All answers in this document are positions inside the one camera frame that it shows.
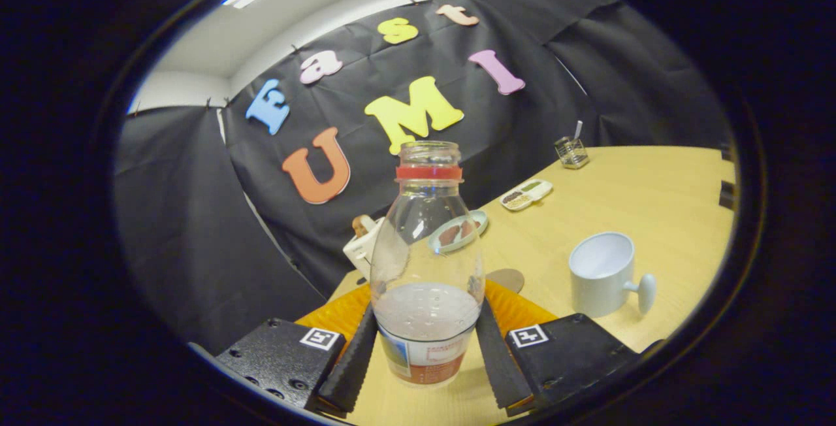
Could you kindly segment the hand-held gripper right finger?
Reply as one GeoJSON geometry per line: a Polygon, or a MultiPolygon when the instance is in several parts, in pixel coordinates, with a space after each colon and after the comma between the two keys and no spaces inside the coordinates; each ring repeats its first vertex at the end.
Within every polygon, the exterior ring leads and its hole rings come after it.
{"type": "Polygon", "coordinates": [[[586,315],[555,316],[492,280],[475,328],[496,403],[511,417],[571,408],[651,354],[634,351],[586,315]]]}

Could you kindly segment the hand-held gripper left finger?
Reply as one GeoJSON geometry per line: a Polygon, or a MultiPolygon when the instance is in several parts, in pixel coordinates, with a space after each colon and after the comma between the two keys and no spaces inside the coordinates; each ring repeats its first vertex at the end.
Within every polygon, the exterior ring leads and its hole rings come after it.
{"type": "Polygon", "coordinates": [[[298,321],[272,317],[218,355],[191,351],[221,378],[275,407],[312,414],[355,409],[377,324],[363,284],[298,321]]]}

